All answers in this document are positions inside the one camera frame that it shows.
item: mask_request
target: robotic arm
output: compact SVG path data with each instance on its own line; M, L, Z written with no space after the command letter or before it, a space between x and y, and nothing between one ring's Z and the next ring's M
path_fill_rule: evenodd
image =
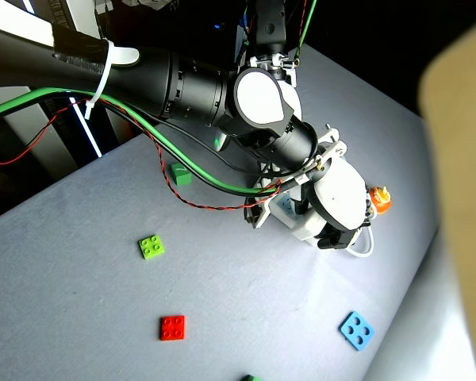
M105 40L51 25L0 0L0 87L95 91L111 60L106 94L163 120L213 126L219 149L224 138L232 139L261 163L255 187L282 184L273 198L245 210L253 228L274 215L301 241L368 256L373 195L344 159L347 146L339 132L327 125L318 137L302 121L299 60L284 53L284 15L283 0L258 0L255 37L236 72L226 72L161 49L110 48ZM364 229L369 250L354 252L350 247Z

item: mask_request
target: green cable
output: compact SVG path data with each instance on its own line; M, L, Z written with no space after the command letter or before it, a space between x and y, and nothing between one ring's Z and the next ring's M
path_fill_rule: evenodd
M44 96L46 94L54 94L54 93L67 93L67 92L78 92L78 93L83 93L83 94L88 94L93 96L94 93L90 91L80 91L80 90L69 90L69 89L60 89L58 87L44 87L36 90L32 90L27 94L20 95L19 97L16 97L14 99L11 99L10 101L4 102L0 104L0 113L13 109L14 107L20 106L24 103L30 102L32 100L35 100L41 96ZM276 191L276 188L271 188L268 190L261 190L260 188L246 188L246 187L237 187L234 185L229 185L226 183L221 182L219 179L215 179L211 174L206 172L204 169L199 167L194 161L192 161L188 156L186 156L182 151L180 151L174 144L172 144L162 133L160 133L153 125L148 123L141 115L139 115L136 111L125 105L123 102L120 102L119 100L109 96L109 95L101 95L101 99L104 99L108 102L113 103L115 106L119 106L125 111L127 111L127 114L129 114L131 117L136 119L143 127L145 127L158 141L162 142L165 144L169 149L171 149L174 153L176 153L180 159L183 161L183 163L187 167L191 167L193 170L195 170L199 175L210 181L211 183L222 187L224 189L230 190L230 191L235 191L235 192L242 192L242 193L247 193L250 194L251 196L257 195L259 192L264 195L271 194Z
M303 33L301 34L300 42L296 49L296 54L294 55L295 58L298 58L300 56L301 46L303 45L303 41L305 41L305 36L307 32L309 31L310 21L312 20L312 15L314 13L314 10L316 9L316 4L317 4L317 0L314 0L312 2L312 6L310 7L309 16L307 16L307 22L305 23Z

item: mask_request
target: green lego brick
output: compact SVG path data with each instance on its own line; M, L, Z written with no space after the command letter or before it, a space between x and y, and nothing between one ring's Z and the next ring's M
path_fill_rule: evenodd
M171 174L176 185L188 185L192 183L192 174L180 163L171 165Z
M139 241L141 251L146 260L159 256L164 252L164 246L159 236L147 237Z

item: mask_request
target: white zip tie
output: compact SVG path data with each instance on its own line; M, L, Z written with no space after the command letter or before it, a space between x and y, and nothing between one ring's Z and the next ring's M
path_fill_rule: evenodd
M106 57L106 63L104 64L104 71L102 72L101 82L98 83L97 90L90 101L86 101L85 119L90 119L90 114L96 101L101 97L106 82L108 82L109 73L111 72L111 64L113 63L113 50L114 43L111 40L108 41L108 56Z

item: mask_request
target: gray table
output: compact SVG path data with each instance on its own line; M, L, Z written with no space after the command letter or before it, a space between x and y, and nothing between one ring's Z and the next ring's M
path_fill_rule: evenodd
M182 204L138 137L0 217L0 381L363 377L436 230L428 144L417 116L311 48L302 58L305 120L340 129L347 159L393 194L373 256ZM198 181L181 191L243 201ZM145 261L136 242L154 233L167 252ZM352 310L376 330L363 352L337 330ZM157 339L171 314L186 315L184 341Z

